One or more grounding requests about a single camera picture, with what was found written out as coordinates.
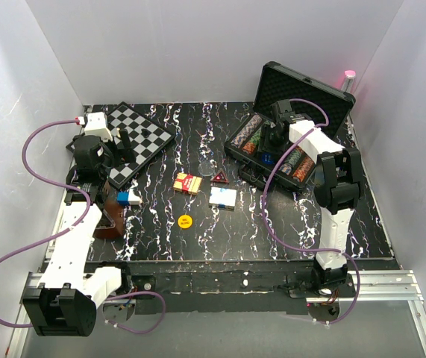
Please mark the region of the blue small blind button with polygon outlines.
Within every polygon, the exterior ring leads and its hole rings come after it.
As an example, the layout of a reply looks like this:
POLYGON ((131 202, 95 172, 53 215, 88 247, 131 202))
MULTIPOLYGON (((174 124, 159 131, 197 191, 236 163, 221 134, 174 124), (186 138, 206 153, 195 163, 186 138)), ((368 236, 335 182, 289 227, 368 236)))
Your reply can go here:
POLYGON ((274 165, 274 157, 269 153, 262 153, 260 156, 261 161, 266 165, 274 165))

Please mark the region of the black poker chip case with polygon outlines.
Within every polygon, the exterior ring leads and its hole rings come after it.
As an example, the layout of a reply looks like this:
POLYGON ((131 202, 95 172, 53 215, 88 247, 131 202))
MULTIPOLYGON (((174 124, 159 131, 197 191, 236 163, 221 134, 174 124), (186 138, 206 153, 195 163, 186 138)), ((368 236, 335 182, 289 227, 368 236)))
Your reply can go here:
POLYGON ((329 119, 329 125, 323 129, 323 132, 331 139, 336 136, 356 102, 351 93, 343 92, 275 61, 266 63, 260 75, 252 113, 246 116, 246 119, 224 144, 225 153, 241 164, 238 169, 241 179, 260 189, 266 185, 266 179, 280 157, 274 157, 274 165, 264 164, 259 155, 260 143, 253 155, 243 152, 242 147, 254 133, 240 148, 232 146, 231 141, 255 114, 262 118, 262 122, 256 130, 264 124, 270 124, 272 122, 272 104, 276 101, 290 99, 294 99, 291 106, 296 113, 304 114, 306 119, 311 119, 317 124, 325 121, 324 114, 321 113, 324 111, 329 119))

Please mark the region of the yellow big blind button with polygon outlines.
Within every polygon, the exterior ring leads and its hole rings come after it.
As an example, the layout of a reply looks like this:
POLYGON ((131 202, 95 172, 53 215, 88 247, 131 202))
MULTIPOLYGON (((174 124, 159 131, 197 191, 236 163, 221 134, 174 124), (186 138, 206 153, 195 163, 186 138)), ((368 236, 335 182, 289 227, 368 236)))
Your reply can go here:
POLYGON ((192 223, 192 217, 187 214, 184 214, 178 218, 178 226, 183 230, 190 228, 192 223))

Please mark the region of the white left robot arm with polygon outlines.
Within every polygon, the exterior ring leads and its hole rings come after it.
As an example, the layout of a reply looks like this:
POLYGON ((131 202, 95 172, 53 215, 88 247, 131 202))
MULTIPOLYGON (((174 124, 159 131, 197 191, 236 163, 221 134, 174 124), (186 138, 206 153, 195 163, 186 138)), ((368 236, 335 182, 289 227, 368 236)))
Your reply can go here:
POLYGON ((66 219, 76 226, 55 240, 54 251, 35 288, 22 294, 22 304, 39 336, 89 336, 97 309, 110 295, 127 297, 133 288, 122 264, 102 264, 85 276, 95 239, 114 239, 124 232, 122 207, 108 177, 119 162, 108 129, 87 130, 73 139, 75 165, 66 179, 66 219))

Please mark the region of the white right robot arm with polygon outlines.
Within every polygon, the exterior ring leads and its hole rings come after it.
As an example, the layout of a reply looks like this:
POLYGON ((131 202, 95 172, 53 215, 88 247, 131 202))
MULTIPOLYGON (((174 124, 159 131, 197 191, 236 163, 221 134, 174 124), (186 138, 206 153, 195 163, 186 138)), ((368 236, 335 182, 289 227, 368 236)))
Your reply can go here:
POLYGON ((301 148, 316 165, 313 194, 321 208, 319 247, 294 248, 279 240, 269 224, 266 229, 272 238, 284 247, 314 254, 311 286, 317 295, 325 297, 346 282, 348 229, 364 190, 361 155, 358 149, 346 148, 323 133, 322 128, 329 125, 328 115, 311 101, 301 98, 276 101, 272 105, 272 112, 275 119, 273 140, 289 140, 292 145, 277 161, 266 181, 261 198, 262 211, 266 210, 267 192, 275 173, 293 149, 301 148), (315 107, 324 116, 325 121, 316 124, 311 119, 298 117, 292 111, 293 102, 315 107))

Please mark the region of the blue white card deck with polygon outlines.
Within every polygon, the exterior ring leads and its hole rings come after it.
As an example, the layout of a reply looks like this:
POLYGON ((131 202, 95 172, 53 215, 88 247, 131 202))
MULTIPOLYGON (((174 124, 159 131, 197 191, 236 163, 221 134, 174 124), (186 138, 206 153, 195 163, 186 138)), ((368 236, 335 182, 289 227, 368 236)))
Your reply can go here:
POLYGON ((235 189, 212 186, 209 205, 220 209, 233 210, 236 206, 237 191, 235 189))

